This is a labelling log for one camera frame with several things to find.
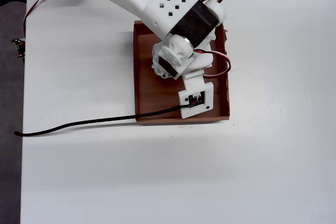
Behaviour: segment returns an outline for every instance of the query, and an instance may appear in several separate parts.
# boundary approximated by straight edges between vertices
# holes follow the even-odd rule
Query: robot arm
[[[162,42],[154,45],[153,68],[162,78],[182,76],[185,90],[179,92],[181,110],[187,118],[213,108],[213,84],[204,83],[204,69],[212,64],[212,54],[199,55],[215,39],[215,28],[226,18],[214,0],[110,0],[138,16]]]

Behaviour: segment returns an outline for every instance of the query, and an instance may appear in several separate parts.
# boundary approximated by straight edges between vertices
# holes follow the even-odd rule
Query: brown cardboard box
[[[226,34],[223,26],[216,29],[216,40],[212,41],[214,51],[225,51]],[[153,45],[160,39],[141,21],[134,24],[134,88],[136,114],[168,109],[179,105],[178,92],[184,90],[182,77],[162,79],[152,69]],[[213,66],[205,70],[206,74],[215,74],[227,68],[225,60],[214,56]],[[137,122],[144,123],[187,123],[228,120],[230,116],[228,77],[224,75],[217,79],[205,79],[214,85],[214,108],[210,111],[182,119],[180,111],[167,114],[139,118]]]

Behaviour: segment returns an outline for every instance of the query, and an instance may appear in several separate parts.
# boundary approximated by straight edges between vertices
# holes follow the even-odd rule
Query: white surface
[[[335,1],[224,0],[230,121],[24,138],[22,224],[335,223]],[[134,112],[134,19],[108,0],[37,6],[25,132]]]

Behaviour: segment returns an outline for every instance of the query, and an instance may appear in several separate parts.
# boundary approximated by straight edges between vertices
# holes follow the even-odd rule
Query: black wire
[[[93,119],[93,120],[67,123],[67,124],[63,124],[61,126],[58,126],[58,127],[55,127],[55,128],[49,129],[49,130],[39,131],[39,132],[34,132],[34,133],[21,133],[21,132],[15,131],[14,134],[17,135],[17,136],[39,136],[39,135],[47,134],[47,133],[50,133],[50,132],[59,131],[59,130],[67,128],[67,127],[76,126],[76,125],[144,118],[144,117],[147,117],[147,116],[166,114],[166,113],[177,111],[177,110],[180,110],[180,109],[183,109],[183,108],[189,108],[189,104],[188,105],[179,105],[179,106],[172,107],[170,109],[165,109],[165,110],[160,110],[160,111],[155,111],[155,112],[150,112],[150,113],[145,113],[145,114],[117,116],[115,118],[101,118],[101,119]]]

